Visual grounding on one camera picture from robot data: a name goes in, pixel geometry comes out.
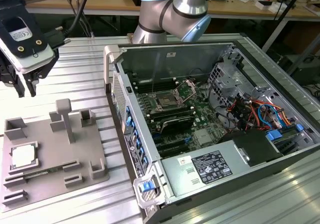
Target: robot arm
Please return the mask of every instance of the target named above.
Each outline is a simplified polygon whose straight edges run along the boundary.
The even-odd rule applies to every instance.
[[[46,78],[66,41],[60,28],[43,34],[25,4],[25,0],[0,0],[0,81],[24,97],[18,71],[34,97],[39,78]]]
[[[159,43],[166,32],[184,42],[198,40],[210,23],[206,0],[141,0],[133,43]]]

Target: desk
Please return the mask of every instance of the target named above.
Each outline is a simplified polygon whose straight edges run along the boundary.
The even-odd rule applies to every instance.
[[[66,0],[47,0],[32,3],[27,6],[32,13],[59,13],[72,14],[70,5]],[[139,15],[139,6],[132,0],[88,0],[85,13],[91,15]],[[273,20],[275,14],[268,10],[258,9],[253,1],[247,3],[239,0],[209,1],[208,14],[212,18],[237,18],[237,19],[263,19]],[[296,8],[288,12],[287,16],[272,33],[263,50],[267,51],[276,37],[290,20],[320,21],[320,17],[304,8],[304,3],[297,2]]]

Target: warning label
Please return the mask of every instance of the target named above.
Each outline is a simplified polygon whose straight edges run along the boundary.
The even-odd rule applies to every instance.
[[[192,158],[192,162],[204,184],[212,183],[232,174],[220,151]]]

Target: blue latch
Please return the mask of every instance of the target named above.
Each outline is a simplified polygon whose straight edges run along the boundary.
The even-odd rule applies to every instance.
[[[148,159],[146,157],[143,158],[143,163],[148,164]]]
[[[148,192],[148,191],[152,191],[154,190],[156,187],[153,183],[153,181],[148,181],[148,182],[145,182],[142,186],[142,192],[145,193],[145,192]]]
[[[131,124],[132,117],[128,117],[126,120],[126,125],[129,126]]]
[[[141,152],[141,155],[143,155],[145,153],[145,150],[143,147],[140,148],[140,152]]]
[[[302,132],[304,130],[304,127],[301,124],[297,124],[295,127],[299,132]]]
[[[141,141],[140,138],[136,139],[136,148],[140,148],[141,147]]]
[[[278,130],[272,130],[268,132],[266,135],[266,138],[268,138],[270,141],[273,141],[274,139],[281,138],[282,134]]]

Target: aluminum extrusion table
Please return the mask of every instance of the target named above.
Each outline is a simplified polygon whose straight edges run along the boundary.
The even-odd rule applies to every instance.
[[[205,35],[202,40],[238,40],[252,55],[261,50],[240,34]],[[18,99],[14,89],[0,84],[0,143],[5,118],[25,120],[48,118],[55,100],[69,98],[73,111],[91,108],[98,127],[110,179],[81,190],[63,194],[0,214],[0,223],[105,223],[142,224],[143,218],[129,179],[103,82],[103,48],[126,43],[126,37],[74,38],[60,48],[60,60],[49,76],[40,81],[37,96]],[[269,72],[277,73],[272,60]],[[301,104],[320,120],[320,107],[303,89],[279,80]],[[320,152],[301,160],[281,173],[213,200],[167,221],[168,224],[202,223],[319,223]]]

